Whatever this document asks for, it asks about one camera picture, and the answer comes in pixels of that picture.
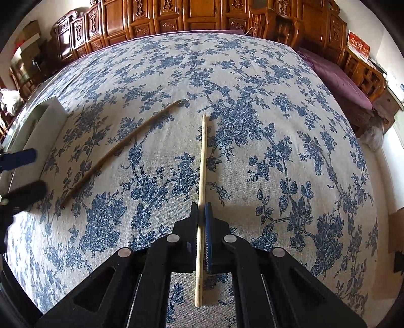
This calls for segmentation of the light bamboo chopstick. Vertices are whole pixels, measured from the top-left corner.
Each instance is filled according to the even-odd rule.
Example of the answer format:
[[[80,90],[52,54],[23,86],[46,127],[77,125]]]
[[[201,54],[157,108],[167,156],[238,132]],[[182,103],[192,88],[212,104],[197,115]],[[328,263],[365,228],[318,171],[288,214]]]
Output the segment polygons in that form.
[[[208,132],[206,124],[206,114],[202,115],[201,120],[201,160],[199,170],[199,188],[198,188],[198,224],[196,231],[196,276],[194,305],[200,308],[203,305],[203,262],[205,247],[205,224],[204,208],[206,198],[206,152]]]

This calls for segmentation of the dark brown chopstick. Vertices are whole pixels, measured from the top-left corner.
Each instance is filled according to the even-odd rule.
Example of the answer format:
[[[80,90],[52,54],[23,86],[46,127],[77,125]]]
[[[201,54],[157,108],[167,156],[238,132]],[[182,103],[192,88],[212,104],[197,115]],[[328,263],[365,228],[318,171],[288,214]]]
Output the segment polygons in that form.
[[[63,208],[70,201],[72,196],[74,196],[82,186],[84,186],[87,181],[91,179],[91,177],[95,174],[95,172],[100,169],[105,163],[110,160],[117,152],[120,152],[137,134],[143,131],[146,127],[151,126],[156,120],[160,119],[160,117],[164,114],[167,114],[171,109],[180,106],[182,100],[177,100],[174,103],[170,104],[163,110],[157,112],[148,120],[141,123],[141,125],[137,126],[129,135],[127,135],[124,139],[118,142],[113,148],[111,148],[96,164],[94,164],[88,172],[86,172],[82,178],[80,178],[73,186],[72,189],[66,194],[64,199],[60,202],[60,207]]]

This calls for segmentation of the rectangular metal tray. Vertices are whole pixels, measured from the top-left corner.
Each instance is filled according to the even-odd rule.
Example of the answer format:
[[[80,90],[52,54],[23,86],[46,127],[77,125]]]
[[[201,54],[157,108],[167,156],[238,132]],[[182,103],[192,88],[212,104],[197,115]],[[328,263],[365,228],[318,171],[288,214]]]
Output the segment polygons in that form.
[[[2,195],[40,178],[46,160],[67,118],[68,112],[55,97],[38,104],[31,111],[11,143],[11,151],[18,152],[33,148],[37,154],[36,161],[1,173]]]

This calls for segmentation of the stacked cardboard boxes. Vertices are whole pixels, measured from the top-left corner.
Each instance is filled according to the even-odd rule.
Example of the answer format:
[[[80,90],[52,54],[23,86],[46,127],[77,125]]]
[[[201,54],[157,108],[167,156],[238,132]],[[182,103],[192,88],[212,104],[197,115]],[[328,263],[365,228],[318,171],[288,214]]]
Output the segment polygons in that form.
[[[42,59],[40,47],[43,41],[37,20],[29,22],[18,34],[10,62],[12,76],[18,87],[39,73]]]

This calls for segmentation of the blue floral tablecloth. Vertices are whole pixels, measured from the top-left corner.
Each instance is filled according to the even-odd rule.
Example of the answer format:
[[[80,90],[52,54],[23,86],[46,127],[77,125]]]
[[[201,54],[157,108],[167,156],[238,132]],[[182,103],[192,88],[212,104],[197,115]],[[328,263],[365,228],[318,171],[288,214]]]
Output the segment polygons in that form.
[[[168,34],[88,55],[24,114],[56,98],[67,119],[16,217],[7,261],[49,311],[121,247],[141,250],[206,200],[236,235],[285,248],[367,319],[377,211],[363,151],[330,91],[276,42]]]

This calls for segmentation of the carved wooden sofa bench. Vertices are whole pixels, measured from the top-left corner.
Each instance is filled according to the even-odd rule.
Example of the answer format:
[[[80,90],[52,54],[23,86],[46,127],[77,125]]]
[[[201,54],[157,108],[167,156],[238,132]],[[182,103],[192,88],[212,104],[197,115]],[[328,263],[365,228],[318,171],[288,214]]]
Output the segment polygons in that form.
[[[300,47],[303,21],[251,1],[91,1],[51,29],[49,53],[63,67],[127,40],[181,31],[223,31]]]

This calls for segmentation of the wooden side table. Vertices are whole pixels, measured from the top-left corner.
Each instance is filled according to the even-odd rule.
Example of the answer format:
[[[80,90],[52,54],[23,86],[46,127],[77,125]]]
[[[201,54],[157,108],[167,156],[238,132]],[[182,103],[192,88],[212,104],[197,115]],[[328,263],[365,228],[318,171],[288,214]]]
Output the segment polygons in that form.
[[[403,104],[388,86],[385,87],[384,92],[372,105],[373,110],[383,121],[384,133],[386,133],[395,122],[394,116],[399,111],[403,111]]]

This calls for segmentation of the red calendar card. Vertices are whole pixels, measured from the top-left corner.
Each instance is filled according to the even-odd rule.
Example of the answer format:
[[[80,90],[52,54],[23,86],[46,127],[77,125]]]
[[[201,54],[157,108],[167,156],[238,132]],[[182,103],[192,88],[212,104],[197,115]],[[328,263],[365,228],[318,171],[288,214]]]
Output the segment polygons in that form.
[[[364,60],[369,58],[370,46],[351,30],[348,31],[347,45],[350,50],[354,51]]]

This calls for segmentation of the purple sofa cushion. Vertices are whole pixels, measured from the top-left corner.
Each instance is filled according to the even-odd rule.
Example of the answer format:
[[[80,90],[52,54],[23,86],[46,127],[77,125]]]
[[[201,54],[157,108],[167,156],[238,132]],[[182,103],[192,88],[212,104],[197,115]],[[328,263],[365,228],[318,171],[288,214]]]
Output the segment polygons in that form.
[[[240,36],[246,35],[245,32],[241,29],[199,29],[199,30],[189,30],[189,31],[164,32],[164,33],[160,33],[160,34],[141,36],[139,38],[134,38],[134,39],[128,39],[128,40],[125,39],[125,40],[119,41],[118,43],[113,44],[111,46],[115,46],[120,43],[131,42],[132,40],[143,40],[143,39],[147,39],[147,38],[154,38],[157,36],[170,36],[170,35],[180,35],[180,34],[206,34],[206,33],[235,34],[235,35],[240,35]],[[93,51],[92,53],[97,53],[101,49],[110,48],[111,46],[104,46],[104,47],[98,48],[95,51]]]

